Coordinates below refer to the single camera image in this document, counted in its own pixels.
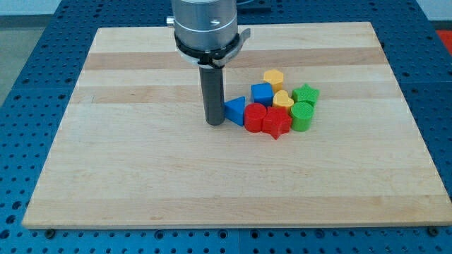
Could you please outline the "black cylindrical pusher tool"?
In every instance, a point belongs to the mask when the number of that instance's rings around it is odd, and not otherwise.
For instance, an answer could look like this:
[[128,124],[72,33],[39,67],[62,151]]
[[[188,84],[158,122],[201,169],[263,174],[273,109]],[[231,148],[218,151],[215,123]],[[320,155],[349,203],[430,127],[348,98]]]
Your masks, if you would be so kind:
[[223,72],[221,68],[199,68],[206,122],[218,126],[225,120]]

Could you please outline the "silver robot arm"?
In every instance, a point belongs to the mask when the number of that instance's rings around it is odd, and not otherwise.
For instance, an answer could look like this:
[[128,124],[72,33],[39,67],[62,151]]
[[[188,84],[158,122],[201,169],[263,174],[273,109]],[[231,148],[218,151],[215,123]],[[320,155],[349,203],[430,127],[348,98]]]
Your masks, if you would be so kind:
[[223,68],[241,51],[251,30],[238,30],[234,0],[172,0],[174,39],[181,56],[198,67],[206,122],[225,120]]

